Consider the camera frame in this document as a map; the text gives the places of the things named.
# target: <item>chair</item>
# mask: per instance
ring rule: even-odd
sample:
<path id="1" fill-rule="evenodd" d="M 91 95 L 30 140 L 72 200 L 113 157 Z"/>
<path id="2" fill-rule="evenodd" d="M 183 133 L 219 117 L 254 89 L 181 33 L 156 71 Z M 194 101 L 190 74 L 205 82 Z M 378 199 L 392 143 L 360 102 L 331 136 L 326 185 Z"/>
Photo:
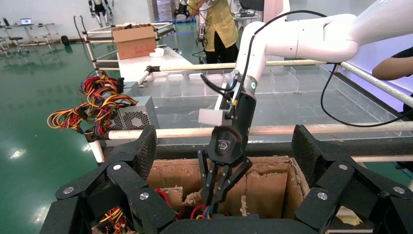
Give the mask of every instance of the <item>chair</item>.
<path id="1" fill-rule="evenodd" d="M 23 38 L 15 37 L 15 38 L 9 38 L 9 40 L 11 40 L 11 41 L 14 41 L 14 40 L 15 40 L 15 41 L 16 41 L 16 49 L 17 49 L 17 52 L 18 52 L 19 54 L 21 54 L 21 49 L 26 50 L 26 53 L 29 52 L 29 50 L 28 50 L 27 48 L 22 47 L 22 46 L 20 45 L 19 40 L 23 40 Z"/>

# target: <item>brown cardboard box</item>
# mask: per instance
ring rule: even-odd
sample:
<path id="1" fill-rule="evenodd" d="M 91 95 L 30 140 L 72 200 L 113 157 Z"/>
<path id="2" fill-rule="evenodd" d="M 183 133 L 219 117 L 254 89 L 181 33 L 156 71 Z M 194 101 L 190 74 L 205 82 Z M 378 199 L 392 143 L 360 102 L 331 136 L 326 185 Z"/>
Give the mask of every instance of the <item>brown cardboard box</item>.
<path id="1" fill-rule="evenodd" d="M 286 156 L 250 159 L 251 169 L 228 192 L 219 211 L 231 215 L 259 214 L 261 218 L 294 218 L 295 210 L 310 191 L 296 161 Z M 197 206 L 203 202 L 197 159 L 155 160 L 147 182 L 151 188 L 164 188 L 177 212 L 183 205 Z"/>
<path id="2" fill-rule="evenodd" d="M 152 26 L 113 30 L 112 34 L 121 60 L 147 56 L 156 48 Z"/>

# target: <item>laptop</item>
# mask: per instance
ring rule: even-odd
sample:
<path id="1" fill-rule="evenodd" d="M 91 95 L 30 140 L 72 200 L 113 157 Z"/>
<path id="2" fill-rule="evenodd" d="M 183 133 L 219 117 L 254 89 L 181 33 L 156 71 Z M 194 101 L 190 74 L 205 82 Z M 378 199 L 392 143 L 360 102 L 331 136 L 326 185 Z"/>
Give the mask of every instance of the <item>laptop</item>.
<path id="1" fill-rule="evenodd" d="M 20 19 L 20 25 L 29 25 L 32 24 L 32 19 L 27 18 L 27 19 Z"/>

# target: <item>green floor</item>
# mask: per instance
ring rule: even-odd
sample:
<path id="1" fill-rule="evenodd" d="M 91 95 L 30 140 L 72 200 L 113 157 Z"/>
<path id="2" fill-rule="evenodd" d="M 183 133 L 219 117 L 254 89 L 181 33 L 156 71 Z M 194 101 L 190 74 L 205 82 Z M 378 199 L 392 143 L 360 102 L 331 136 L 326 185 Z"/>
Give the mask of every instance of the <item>green floor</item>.
<path id="1" fill-rule="evenodd" d="M 178 32 L 182 55 L 197 63 L 191 56 L 201 50 L 195 46 L 194 24 L 180 24 Z M 172 37 L 163 43 L 175 47 Z M 29 48 L 31 53 L 24 58 L 0 57 L 0 233 L 38 233 L 56 200 L 55 191 L 96 167 L 83 135 L 46 124 L 51 112 L 81 103 L 77 88 L 93 70 L 81 44 L 72 45 L 72 53 L 61 45 L 56 48 L 53 54 L 36 47 Z M 113 50 L 106 45 L 95 49 L 101 55 Z M 391 163 L 368 166 L 406 185 L 409 182 Z"/>

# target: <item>yellow shirt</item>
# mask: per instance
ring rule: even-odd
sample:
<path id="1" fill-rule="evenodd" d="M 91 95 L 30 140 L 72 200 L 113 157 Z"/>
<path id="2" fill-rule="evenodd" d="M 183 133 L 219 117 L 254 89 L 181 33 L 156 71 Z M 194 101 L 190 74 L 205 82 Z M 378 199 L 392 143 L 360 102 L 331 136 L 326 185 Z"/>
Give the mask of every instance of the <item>yellow shirt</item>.
<path id="1" fill-rule="evenodd" d="M 190 0 L 188 3 L 188 10 L 193 13 L 191 9 L 196 9 L 200 0 Z M 207 44 L 205 50 L 208 52 L 214 52 L 214 37 L 215 32 L 220 36 L 225 48 L 228 48 L 235 44 L 238 37 L 238 29 L 235 26 L 235 20 L 231 15 L 227 0 L 215 0 L 212 1 L 206 13 L 206 26 L 205 26 L 205 39 Z"/>

